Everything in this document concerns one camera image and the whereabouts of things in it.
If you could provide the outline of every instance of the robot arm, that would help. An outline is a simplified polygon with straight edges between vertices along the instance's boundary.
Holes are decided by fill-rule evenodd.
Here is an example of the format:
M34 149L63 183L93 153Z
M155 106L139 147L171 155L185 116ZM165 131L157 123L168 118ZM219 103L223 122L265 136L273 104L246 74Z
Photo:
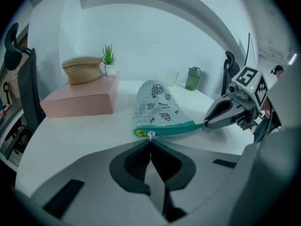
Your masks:
M217 129L235 122L246 130L254 125L267 97L267 83L260 70L245 66L232 79L226 94L214 101L204 124Z

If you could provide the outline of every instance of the plastic cup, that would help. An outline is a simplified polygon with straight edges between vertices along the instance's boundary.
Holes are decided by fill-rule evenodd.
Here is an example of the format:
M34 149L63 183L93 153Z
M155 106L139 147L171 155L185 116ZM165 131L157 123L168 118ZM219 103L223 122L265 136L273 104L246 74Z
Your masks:
M170 87L173 87L176 84L178 77L179 77L179 72L175 70L167 70L166 84Z

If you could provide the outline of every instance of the green bottle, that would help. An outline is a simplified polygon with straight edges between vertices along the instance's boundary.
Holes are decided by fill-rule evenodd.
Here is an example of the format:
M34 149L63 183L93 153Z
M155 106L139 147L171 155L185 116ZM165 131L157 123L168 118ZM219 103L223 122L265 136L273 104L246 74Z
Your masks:
M200 68L198 67L189 68L185 89L196 90L201 75L202 72Z

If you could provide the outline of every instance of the white wall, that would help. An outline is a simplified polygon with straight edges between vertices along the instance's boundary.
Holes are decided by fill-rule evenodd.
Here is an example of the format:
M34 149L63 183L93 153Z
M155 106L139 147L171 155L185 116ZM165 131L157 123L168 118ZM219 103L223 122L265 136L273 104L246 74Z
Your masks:
M201 1L222 19L246 53L248 33L254 32L243 1ZM164 80L166 70L175 69L179 82L185 82L188 68L197 66L204 72L199 90L212 98L220 95L224 49L200 27L158 8L107 4L81 10L79 0L43 0L34 8L30 31L42 98L67 80L61 69L64 60L101 56L102 47L111 43L122 80Z
M200 89L210 97L220 94L225 51L187 21L132 4L85 9L81 21L79 53L101 56L102 47L112 44L121 80L164 81L166 70L173 69L185 83L188 68L197 66L204 72Z
M11 20L9 21L2 37L0 40L0 66L3 64L4 55L5 55L5 46L4 46L4 40L6 33L10 26L14 23L19 23L18 33L17 37L22 32L22 30L29 24L30 16L32 14L32 4L29 2L29 0L24 0L24 2L21 4L21 6L18 8L18 10L15 12Z
M81 6L79 0L65 0L61 23L59 28L59 63L76 57L79 54L79 25L81 21ZM64 82L68 81L68 76L61 68Z
M59 61L59 28L65 0L43 0L32 11L28 47L37 54L37 80L41 99L63 85Z
M258 44L251 15L243 0L201 0L226 24L238 45L244 50L248 49L248 34L251 34L255 60L258 62Z

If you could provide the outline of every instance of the straw hat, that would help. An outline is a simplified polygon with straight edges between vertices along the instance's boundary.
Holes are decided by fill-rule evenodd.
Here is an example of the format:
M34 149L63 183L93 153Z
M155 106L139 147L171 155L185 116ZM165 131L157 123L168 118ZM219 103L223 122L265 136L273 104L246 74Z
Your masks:
M100 78L103 73L99 67L102 57L78 57L66 60L62 68L68 75L71 85L84 84Z

